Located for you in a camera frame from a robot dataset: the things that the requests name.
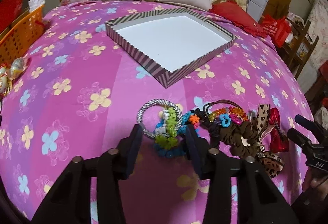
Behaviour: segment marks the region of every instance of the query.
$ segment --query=floral blanket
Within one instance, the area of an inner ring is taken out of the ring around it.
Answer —
[[[51,27],[29,49],[31,65],[4,99],[0,130],[0,174],[9,198],[29,219],[74,156],[92,158],[115,147],[130,134],[138,110],[151,99],[170,100],[183,113],[219,99],[233,100],[244,110],[271,104],[280,111],[282,130],[296,127],[314,141],[311,133],[293,121],[296,114],[313,118],[297,82],[269,40],[254,38],[209,15],[237,40],[165,89],[106,35],[106,20],[172,7],[113,1],[59,7],[47,14]],[[146,111],[148,129],[159,122],[160,110]],[[209,138],[206,130],[200,128],[199,133]],[[229,146],[221,143],[220,147],[230,155]],[[292,142],[289,153],[281,157],[286,165],[273,182],[291,202],[301,192],[305,157]],[[158,157],[148,138],[143,138],[133,174],[119,185],[127,223],[199,224],[203,219],[209,181],[199,180],[191,162],[183,157]],[[237,201],[233,179],[232,223],[237,222]],[[98,222],[96,207],[92,182],[93,224]]]

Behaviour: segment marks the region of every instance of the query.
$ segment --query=hair tie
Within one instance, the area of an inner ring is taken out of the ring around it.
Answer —
[[[180,129],[181,122],[182,122],[181,110],[174,103],[172,103],[168,100],[164,100],[164,99],[153,99],[153,100],[150,100],[147,103],[145,103],[137,113],[137,123],[138,124],[140,124],[142,127],[144,127],[143,123],[142,123],[143,114],[145,113],[145,111],[148,108],[150,108],[152,106],[168,106],[170,108],[173,108],[174,112],[176,114],[176,119],[177,119],[176,120],[177,124],[174,127],[174,131],[177,132]],[[144,135],[146,135],[147,137],[149,137],[151,139],[155,139],[158,136],[157,134],[148,131],[145,127],[143,128],[143,133],[144,133]],[[171,137],[171,135],[168,132],[162,133],[161,135],[164,137]]]

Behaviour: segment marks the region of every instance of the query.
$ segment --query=red bag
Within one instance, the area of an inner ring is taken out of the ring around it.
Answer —
[[[278,48],[282,47],[287,36],[292,32],[292,29],[286,21],[286,17],[275,20],[270,15],[266,15],[261,26],[263,30],[270,35],[272,42]]]

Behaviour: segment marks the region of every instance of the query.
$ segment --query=blue flower print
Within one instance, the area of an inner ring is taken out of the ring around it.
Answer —
[[[77,30],[77,31],[75,31],[74,33],[70,34],[69,36],[77,35],[77,34],[79,34],[80,32],[81,32],[81,31]]]
[[[281,180],[280,183],[279,183],[279,186],[278,186],[278,190],[283,193],[284,190],[285,190],[285,187],[284,187],[284,181]]]
[[[224,51],[224,53],[226,53],[227,55],[232,54],[232,52],[230,51],[230,49],[226,49],[226,50]]]
[[[117,8],[109,8],[107,13],[116,13]]]
[[[67,61],[68,55],[63,55],[55,58],[55,64],[58,65],[59,63],[63,64]]]
[[[280,107],[279,99],[275,97],[274,95],[271,95],[273,103],[277,106]]]
[[[240,44],[243,49],[249,50],[247,46]]]
[[[299,146],[297,146],[296,147],[296,150],[297,150],[298,158],[300,158],[301,157],[301,151],[302,151],[302,149]]]
[[[95,222],[98,222],[98,210],[97,210],[97,201],[92,201],[90,203],[91,208],[91,220],[94,220]]]
[[[28,89],[24,91],[22,97],[20,98],[19,102],[22,103],[22,106],[25,107],[27,104],[27,100],[30,98],[31,94],[28,92]]]
[[[231,197],[235,202],[238,202],[238,192],[237,192],[237,185],[231,186]]]
[[[101,31],[106,31],[106,26],[105,26],[104,23],[101,24],[101,25],[98,25],[98,26],[96,27],[96,32],[97,32],[97,33],[100,33]]]
[[[265,72],[265,74],[270,78],[270,79],[273,79],[272,75],[270,72]]]
[[[27,176],[26,175],[23,175],[22,177],[19,176],[18,181],[19,181],[19,191],[21,193],[25,192],[27,195],[29,195],[30,189],[27,187],[28,184]]]
[[[42,46],[37,47],[36,49],[34,49],[30,55],[33,55],[34,53],[37,53],[40,49],[42,48]]]
[[[143,67],[138,66],[136,67],[136,71],[138,72],[136,75],[137,79],[142,79],[145,76],[150,76],[150,73],[147,72]]]
[[[58,131],[53,131],[50,135],[48,133],[44,133],[42,135],[42,142],[44,142],[44,144],[42,145],[42,154],[43,155],[47,155],[49,150],[50,151],[56,151],[57,149],[57,144],[55,143],[55,141],[58,138]]]
[[[194,104],[196,105],[193,110],[195,110],[196,108],[199,108],[200,110],[203,110],[203,107],[205,104],[207,104],[208,102],[203,102],[203,99],[201,99],[200,97],[198,96],[195,96],[194,97]],[[209,107],[208,108],[208,112],[209,113],[212,113],[212,111],[210,110],[212,107]]]

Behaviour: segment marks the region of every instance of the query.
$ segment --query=red object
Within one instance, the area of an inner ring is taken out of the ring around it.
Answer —
[[[263,30],[247,12],[245,12],[235,1],[226,1],[212,6],[209,12],[218,14],[231,21],[235,26],[250,33],[252,36],[266,37]]]
[[[0,2],[0,32],[6,29],[20,14],[23,0],[2,0]]]
[[[283,135],[278,131],[280,129],[280,114],[277,108],[272,108],[270,110],[270,125],[276,125],[278,127],[273,128],[271,131],[271,142],[270,142],[270,151],[272,153],[278,152],[288,152],[289,151],[289,142],[286,135]]]
[[[272,42],[278,48],[282,47],[287,36],[292,32],[292,29],[286,21],[286,17],[275,20],[270,15],[266,15],[261,26],[267,34],[270,35]]]

